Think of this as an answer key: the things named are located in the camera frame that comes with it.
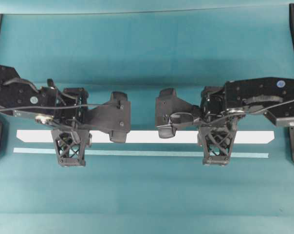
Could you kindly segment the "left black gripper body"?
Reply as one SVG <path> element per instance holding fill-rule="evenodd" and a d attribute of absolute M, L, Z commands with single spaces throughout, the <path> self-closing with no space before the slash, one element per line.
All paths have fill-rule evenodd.
<path fill-rule="evenodd" d="M 128 133 L 131 130 L 131 102 L 109 101 L 85 113 L 83 126 L 104 133 Z"/>

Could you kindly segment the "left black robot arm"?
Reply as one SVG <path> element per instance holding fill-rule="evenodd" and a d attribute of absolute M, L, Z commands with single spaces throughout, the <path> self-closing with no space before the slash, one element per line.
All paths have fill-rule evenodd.
<path fill-rule="evenodd" d="M 0 65 L 0 113 L 23 118 L 61 131 L 98 130 L 112 142 L 126 142 L 131 130 L 131 102 L 127 94 L 114 91 L 103 104 L 87 102 L 84 88 L 60 91 L 52 79 L 37 88 L 22 79 L 15 68 Z"/>

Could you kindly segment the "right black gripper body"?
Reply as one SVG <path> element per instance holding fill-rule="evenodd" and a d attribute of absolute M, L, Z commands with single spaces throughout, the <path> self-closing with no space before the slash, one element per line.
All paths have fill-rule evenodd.
<path fill-rule="evenodd" d="M 176 96 L 165 96 L 156 98 L 156 110 L 155 110 L 155 126 L 167 125 L 169 123 L 169 117 L 173 113 L 185 112 L 191 113 L 197 117 L 200 113 L 200 107 L 186 102 Z"/>

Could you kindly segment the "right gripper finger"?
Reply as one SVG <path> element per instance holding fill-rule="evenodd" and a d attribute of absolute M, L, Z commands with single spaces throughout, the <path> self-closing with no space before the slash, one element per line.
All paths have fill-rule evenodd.
<path fill-rule="evenodd" d="M 162 89 L 159 93 L 160 98 L 164 97 L 176 97 L 176 90 L 174 88 L 167 88 L 167 89 Z"/>
<path fill-rule="evenodd" d="M 177 129 L 171 125 L 158 127 L 159 138 L 172 138 L 175 137 Z"/>

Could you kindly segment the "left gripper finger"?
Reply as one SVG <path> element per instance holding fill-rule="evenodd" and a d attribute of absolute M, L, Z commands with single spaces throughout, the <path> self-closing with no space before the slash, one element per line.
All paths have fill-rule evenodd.
<path fill-rule="evenodd" d="M 126 93 L 114 91 L 110 95 L 110 101 L 127 101 L 128 96 Z"/>
<path fill-rule="evenodd" d="M 110 141 L 114 143 L 125 143 L 127 139 L 127 133 L 119 131 L 109 132 Z"/>

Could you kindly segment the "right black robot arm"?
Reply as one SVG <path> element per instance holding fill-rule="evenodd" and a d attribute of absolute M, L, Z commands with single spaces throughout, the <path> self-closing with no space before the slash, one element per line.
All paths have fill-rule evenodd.
<path fill-rule="evenodd" d="M 156 98 L 155 126 L 164 138 L 191 125 L 200 132 L 235 131 L 246 115 L 265 115 L 276 127 L 294 127 L 294 79 L 255 78 L 206 86 L 200 105 L 179 98 L 173 88 L 164 89 Z"/>

